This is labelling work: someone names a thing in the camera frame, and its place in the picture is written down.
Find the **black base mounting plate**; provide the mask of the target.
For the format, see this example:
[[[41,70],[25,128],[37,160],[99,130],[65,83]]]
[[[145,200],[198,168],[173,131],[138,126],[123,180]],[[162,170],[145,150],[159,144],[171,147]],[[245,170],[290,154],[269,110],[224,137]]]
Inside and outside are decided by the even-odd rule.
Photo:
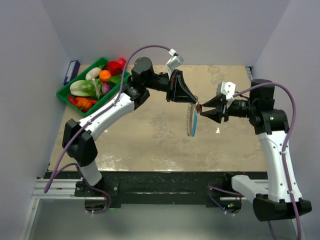
[[[246,197],[232,187],[233,177],[266,180],[265,172],[103,171],[89,188],[76,171],[61,171],[56,180],[74,180],[74,196],[85,198],[85,209],[100,211],[125,204],[221,206],[235,212]]]

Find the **red bell pepper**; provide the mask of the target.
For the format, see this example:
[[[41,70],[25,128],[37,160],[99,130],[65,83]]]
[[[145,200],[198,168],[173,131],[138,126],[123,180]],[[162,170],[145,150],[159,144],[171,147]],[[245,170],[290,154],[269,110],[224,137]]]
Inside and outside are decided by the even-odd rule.
[[[112,76],[120,75],[123,71],[123,67],[117,61],[109,61],[107,63],[107,70]]]

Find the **red tomato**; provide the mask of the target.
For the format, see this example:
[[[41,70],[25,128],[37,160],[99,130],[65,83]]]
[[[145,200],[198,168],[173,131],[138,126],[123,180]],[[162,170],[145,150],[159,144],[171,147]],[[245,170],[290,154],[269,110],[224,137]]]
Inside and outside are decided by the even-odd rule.
[[[115,61],[121,66],[122,69],[124,68],[124,66],[127,63],[127,60],[123,57],[119,57]]]

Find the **green plastic tray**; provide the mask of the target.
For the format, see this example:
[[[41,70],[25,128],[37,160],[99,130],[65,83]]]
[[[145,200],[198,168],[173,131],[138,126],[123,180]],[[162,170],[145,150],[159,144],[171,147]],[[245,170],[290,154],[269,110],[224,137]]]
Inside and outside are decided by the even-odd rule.
[[[129,73],[123,72],[125,63],[123,58],[108,60],[101,57],[58,90],[56,96],[87,117],[118,93],[121,81],[127,83]]]

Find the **green leafy cabbage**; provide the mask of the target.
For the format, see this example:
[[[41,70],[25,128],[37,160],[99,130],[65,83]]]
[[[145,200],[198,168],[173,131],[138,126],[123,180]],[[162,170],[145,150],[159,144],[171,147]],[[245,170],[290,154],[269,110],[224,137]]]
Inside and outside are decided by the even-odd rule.
[[[99,98],[102,95],[102,83],[98,78],[77,80],[70,85],[69,90],[74,96]]]

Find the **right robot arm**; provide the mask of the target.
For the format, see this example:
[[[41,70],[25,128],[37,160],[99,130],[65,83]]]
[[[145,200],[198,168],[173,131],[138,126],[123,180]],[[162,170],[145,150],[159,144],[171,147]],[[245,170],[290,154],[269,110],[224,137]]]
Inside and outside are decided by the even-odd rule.
[[[229,117],[248,118],[263,148],[267,164],[268,188],[257,185],[247,175],[236,175],[223,183],[223,192],[230,197],[237,193],[252,203],[256,218],[261,222],[293,219],[312,211],[312,204],[302,197],[297,185],[290,156],[289,137],[294,121],[287,114],[275,109],[276,83],[254,79],[248,90],[247,100],[236,99],[236,85],[221,82],[216,96],[206,103],[208,111],[201,116],[217,123]]]

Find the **purple onion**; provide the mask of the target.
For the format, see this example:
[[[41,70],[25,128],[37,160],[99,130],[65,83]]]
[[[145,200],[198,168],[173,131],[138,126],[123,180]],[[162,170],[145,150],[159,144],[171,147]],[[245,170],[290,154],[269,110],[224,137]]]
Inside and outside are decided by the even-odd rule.
[[[106,95],[107,93],[109,93],[111,89],[112,89],[112,87],[108,83],[104,83],[101,86],[101,91],[102,91],[103,95]]]

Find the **white radish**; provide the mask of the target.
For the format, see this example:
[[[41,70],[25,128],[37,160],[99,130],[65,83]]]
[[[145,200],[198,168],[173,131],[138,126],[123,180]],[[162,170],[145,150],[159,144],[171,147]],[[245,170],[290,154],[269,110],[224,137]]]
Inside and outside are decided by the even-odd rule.
[[[94,67],[91,70],[89,70],[87,72],[87,74],[85,75],[85,79],[88,80],[92,80],[97,78],[100,75],[100,72],[102,71],[102,69],[100,67]]]

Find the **red chili pepper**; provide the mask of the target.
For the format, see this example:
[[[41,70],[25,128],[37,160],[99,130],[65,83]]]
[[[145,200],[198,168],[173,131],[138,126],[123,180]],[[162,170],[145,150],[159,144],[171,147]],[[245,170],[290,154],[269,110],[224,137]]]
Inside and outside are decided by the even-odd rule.
[[[68,96],[68,101],[73,105],[73,106],[77,106],[77,100],[72,96],[72,95],[69,95]]]

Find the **small orange pepper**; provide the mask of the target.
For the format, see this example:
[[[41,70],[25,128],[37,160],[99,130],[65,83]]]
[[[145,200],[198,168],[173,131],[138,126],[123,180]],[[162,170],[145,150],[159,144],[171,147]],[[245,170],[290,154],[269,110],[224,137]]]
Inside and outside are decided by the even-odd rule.
[[[76,97],[75,100],[77,109],[82,112],[89,111],[97,103],[97,100],[85,97]]]

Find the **green bell pepper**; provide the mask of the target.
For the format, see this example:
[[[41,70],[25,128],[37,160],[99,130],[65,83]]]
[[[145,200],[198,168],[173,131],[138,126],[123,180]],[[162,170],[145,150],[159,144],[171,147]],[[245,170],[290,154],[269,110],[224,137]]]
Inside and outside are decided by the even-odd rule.
[[[108,84],[113,88],[116,85],[120,84],[121,81],[122,81],[122,76],[121,75],[113,75],[108,80]]]

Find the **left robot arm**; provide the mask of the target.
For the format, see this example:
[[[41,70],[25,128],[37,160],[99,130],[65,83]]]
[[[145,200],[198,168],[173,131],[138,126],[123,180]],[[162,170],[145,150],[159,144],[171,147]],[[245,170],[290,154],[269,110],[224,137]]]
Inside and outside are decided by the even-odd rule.
[[[117,120],[144,104],[150,97],[150,89],[164,92],[167,102],[197,103],[197,97],[184,81],[183,72],[177,69],[180,65],[177,61],[177,56],[172,57],[167,65],[168,72],[156,73],[148,57],[138,58],[120,96],[91,116],[79,121],[70,119],[65,124],[62,145],[70,143],[66,153],[79,166],[82,178],[87,181],[85,189],[92,196],[99,196],[104,190],[102,174],[96,164],[98,150],[95,141]]]

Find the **purple box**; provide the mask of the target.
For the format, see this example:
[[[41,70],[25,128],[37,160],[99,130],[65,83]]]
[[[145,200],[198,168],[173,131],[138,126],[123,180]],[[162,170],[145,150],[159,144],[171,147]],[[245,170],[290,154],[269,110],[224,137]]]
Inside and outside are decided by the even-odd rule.
[[[80,68],[80,63],[78,60],[73,60],[69,63],[67,72],[63,80],[64,86],[67,85],[70,81],[72,81],[78,75],[79,68]]]

